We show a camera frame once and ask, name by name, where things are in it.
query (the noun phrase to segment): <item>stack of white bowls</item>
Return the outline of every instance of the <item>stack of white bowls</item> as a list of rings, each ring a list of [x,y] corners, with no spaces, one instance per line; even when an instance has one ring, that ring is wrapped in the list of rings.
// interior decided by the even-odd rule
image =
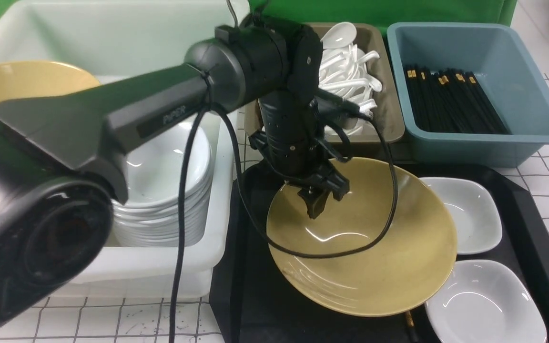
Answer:
[[[126,159],[129,199],[113,202],[113,232],[124,247],[179,245],[179,182],[191,123],[181,123]],[[211,194],[211,146],[202,129],[194,139],[185,185],[185,246],[203,237]]]

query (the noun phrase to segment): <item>white bowl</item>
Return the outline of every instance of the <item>white bowl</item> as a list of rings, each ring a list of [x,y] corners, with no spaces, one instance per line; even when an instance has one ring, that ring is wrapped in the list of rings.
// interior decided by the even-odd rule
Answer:
[[[191,126],[191,123],[173,126],[128,154],[129,199],[126,204],[116,206],[146,209],[177,203],[181,163]],[[209,160],[211,146],[203,129],[199,128],[190,155],[186,194],[198,189],[209,170]]]
[[[478,254],[495,248],[503,228],[495,201],[482,185],[452,178],[421,178],[444,202],[457,228],[457,253]]]
[[[188,220],[185,226],[185,246],[196,244],[204,235],[207,211],[203,211],[195,219]],[[177,247],[179,235],[149,236],[137,232],[127,232],[119,224],[115,223],[113,232],[119,243],[124,247]]]
[[[186,220],[192,217],[196,217],[198,213],[201,213],[207,209],[209,206],[209,193],[205,193],[204,197],[196,204],[196,206],[186,209],[185,218]],[[176,224],[179,222],[179,213],[173,215],[168,215],[165,217],[160,217],[157,219],[148,219],[148,220],[133,220],[133,219],[121,219],[118,217],[113,218],[114,222],[127,226],[128,228],[137,228],[137,229],[149,229],[157,226],[165,226],[170,224]]]
[[[205,182],[204,185],[194,194],[185,198],[185,210],[193,208],[205,197],[209,197],[211,194],[211,178],[209,182]],[[144,212],[128,212],[127,209],[118,208],[114,206],[113,215],[122,220],[141,221],[141,220],[153,220],[160,219],[170,215],[177,215],[179,212],[178,204],[170,205],[163,209],[157,209],[156,211],[144,211]]]
[[[539,310],[522,282],[501,263],[459,261],[425,304],[442,343],[545,343]]]

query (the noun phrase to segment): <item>green backdrop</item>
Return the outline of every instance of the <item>green backdrop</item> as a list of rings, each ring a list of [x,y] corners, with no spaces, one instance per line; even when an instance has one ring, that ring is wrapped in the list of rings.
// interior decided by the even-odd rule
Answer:
[[[15,1],[0,0],[0,17]],[[252,8],[262,1],[249,0]],[[509,25],[515,6],[516,0],[272,0],[266,12],[300,22],[364,22],[386,30],[399,21],[498,22]]]

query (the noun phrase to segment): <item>chopstick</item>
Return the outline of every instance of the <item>chopstick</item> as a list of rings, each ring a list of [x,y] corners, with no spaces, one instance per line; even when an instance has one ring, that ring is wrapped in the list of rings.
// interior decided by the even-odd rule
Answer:
[[[405,66],[414,120],[421,130],[465,134],[510,134],[473,72],[434,72]]]
[[[412,343],[420,343],[420,340],[418,339],[417,330],[414,327],[414,321],[412,320],[412,313],[410,311],[407,311],[405,313],[406,317],[406,328],[408,329],[408,336],[410,336],[410,341]]]

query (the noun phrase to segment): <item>white tiled table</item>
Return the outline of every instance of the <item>white tiled table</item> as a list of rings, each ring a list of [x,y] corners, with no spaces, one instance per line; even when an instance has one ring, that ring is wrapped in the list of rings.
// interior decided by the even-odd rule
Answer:
[[[549,83],[549,0],[519,0],[512,28],[520,34]],[[243,116],[239,116],[242,128]],[[261,160],[238,130],[244,168]],[[398,159],[409,158],[407,146],[394,146]],[[549,146],[517,169],[499,170],[534,196],[549,231]],[[165,343],[166,298],[50,298],[0,329],[0,343]],[[180,302],[176,341],[222,343],[208,297]]]

